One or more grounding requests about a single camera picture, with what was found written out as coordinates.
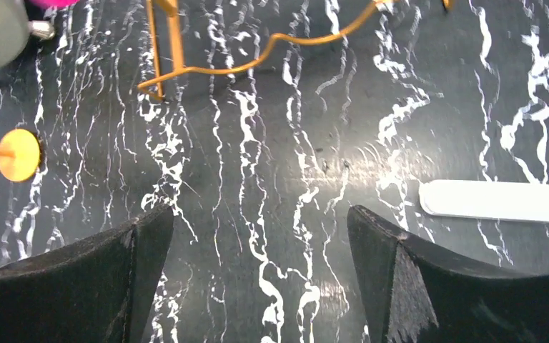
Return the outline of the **yellow wine glass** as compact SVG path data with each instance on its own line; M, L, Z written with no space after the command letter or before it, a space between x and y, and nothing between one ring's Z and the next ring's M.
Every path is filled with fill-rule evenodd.
M41 161L37 137L26 129L13 129L0 141L0 172L12 182L32 177Z

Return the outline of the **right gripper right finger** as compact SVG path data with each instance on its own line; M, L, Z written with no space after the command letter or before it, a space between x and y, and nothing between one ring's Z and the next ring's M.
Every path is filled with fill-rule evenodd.
M549 342L549 274L463 256L361 205L347 229L372 342Z

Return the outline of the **white oblong case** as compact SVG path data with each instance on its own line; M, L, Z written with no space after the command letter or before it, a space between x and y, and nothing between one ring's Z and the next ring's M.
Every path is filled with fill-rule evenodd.
M418 196L434 216L549 222L549 184L436 179Z

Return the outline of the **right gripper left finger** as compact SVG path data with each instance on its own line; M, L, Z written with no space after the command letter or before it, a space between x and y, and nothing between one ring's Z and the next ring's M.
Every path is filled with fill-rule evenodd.
M0 342L140 342L173 232L160 205L0 267Z

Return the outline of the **magenta wine glass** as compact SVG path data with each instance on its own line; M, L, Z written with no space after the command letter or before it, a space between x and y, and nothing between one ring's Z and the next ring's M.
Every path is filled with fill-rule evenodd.
M64 8L76 4L79 0L29 0L32 4L48 9L54 7L56 9Z

